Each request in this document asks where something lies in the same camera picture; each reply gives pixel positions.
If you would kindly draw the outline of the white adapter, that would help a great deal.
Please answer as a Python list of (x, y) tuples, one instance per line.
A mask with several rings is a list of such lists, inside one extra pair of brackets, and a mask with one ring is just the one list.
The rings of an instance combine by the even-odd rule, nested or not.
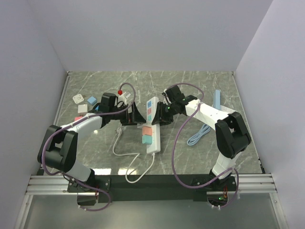
[(143, 128), (144, 126), (146, 126), (146, 124), (138, 124), (137, 125), (138, 128)]
[(87, 112), (88, 112), (87, 104), (78, 105), (78, 114), (79, 115), (85, 115)]

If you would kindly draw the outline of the white square plug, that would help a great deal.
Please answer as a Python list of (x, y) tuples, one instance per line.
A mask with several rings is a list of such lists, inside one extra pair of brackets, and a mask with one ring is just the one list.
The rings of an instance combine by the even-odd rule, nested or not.
[(81, 94), (77, 94), (77, 95), (73, 96), (72, 99), (75, 104), (80, 104), (84, 101), (84, 98)]

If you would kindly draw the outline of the pink square plug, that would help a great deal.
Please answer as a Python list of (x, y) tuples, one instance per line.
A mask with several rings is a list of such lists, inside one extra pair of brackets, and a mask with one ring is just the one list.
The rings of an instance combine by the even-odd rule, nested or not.
[(80, 120), (80, 119), (82, 119), (82, 116), (75, 117), (75, 118), (74, 118), (74, 121), (78, 121), (78, 120)]

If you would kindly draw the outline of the blue power strip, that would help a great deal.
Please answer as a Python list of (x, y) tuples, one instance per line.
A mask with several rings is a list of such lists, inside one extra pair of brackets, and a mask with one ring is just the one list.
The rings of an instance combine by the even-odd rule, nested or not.
[(213, 106), (217, 110), (221, 110), (221, 92), (220, 90), (215, 90), (213, 96)]

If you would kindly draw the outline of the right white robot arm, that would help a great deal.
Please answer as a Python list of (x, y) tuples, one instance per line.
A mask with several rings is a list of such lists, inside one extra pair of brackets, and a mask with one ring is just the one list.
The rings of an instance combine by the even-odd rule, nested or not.
[(195, 118), (211, 127), (216, 134), (219, 156), (210, 171), (209, 181), (196, 188), (210, 185), (214, 190), (222, 189), (234, 170), (237, 158), (252, 141), (242, 115), (238, 112), (228, 113), (213, 108), (203, 103), (202, 98), (185, 96), (178, 83), (169, 86), (165, 94), (169, 103), (157, 104), (152, 124), (168, 125), (173, 122), (174, 115), (181, 114), (187, 116), (187, 121)]

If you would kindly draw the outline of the teal plug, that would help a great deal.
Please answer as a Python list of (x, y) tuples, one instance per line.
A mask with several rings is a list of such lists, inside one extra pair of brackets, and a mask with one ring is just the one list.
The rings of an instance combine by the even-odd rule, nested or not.
[(153, 143), (153, 137), (150, 135), (143, 135), (142, 143), (145, 145), (151, 145)]

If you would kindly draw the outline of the white power strip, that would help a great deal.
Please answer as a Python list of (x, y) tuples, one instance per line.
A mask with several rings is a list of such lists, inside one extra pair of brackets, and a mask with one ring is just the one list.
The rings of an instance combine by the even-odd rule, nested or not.
[(146, 124), (152, 129), (152, 143), (147, 145), (146, 153), (153, 154), (159, 153), (161, 150), (161, 140), (160, 140), (160, 125), (153, 124), (153, 119), (155, 118), (157, 112), (157, 104), (159, 98), (154, 96), (146, 103)]

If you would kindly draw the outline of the coral plug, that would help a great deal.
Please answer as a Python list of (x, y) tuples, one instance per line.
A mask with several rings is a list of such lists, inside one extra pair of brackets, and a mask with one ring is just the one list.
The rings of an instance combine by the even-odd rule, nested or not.
[(142, 128), (142, 135), (152, 136), (153, 135), (153, 129), (151, 127), (144, 126)]

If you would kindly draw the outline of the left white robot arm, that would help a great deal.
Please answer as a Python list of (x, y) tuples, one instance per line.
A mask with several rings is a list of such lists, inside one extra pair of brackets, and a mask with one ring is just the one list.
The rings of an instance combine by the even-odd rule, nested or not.
[(122, 125), (146, 123), (135, 103), (127, 104), (123, 96), (104, 93), (101, 101), (81, 119), (68, 125), (48, 127), (38, 162), (48, 175), (62, 172), (78, 180), (83, 191), (93, 190), (96, 186), (95, 172), (76, 160), (78, 140), (103, 128), (111, 120), (119, 120)]

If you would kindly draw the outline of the white triangular socket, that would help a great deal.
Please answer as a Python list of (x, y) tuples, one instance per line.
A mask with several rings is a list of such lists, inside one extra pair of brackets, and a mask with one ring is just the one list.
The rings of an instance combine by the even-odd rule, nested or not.
[(230, 113), (230, 114), (235, 112), (235, 110), (234, 110), (234, 109), (232, 109), (232, 108), (228, 108), (228, 107), (223, 106), (223, 105), (220, 105), (220, 108), (221, 108), (221, 111), (223, 111), (223, 112), (227, 112), (227, 113)]

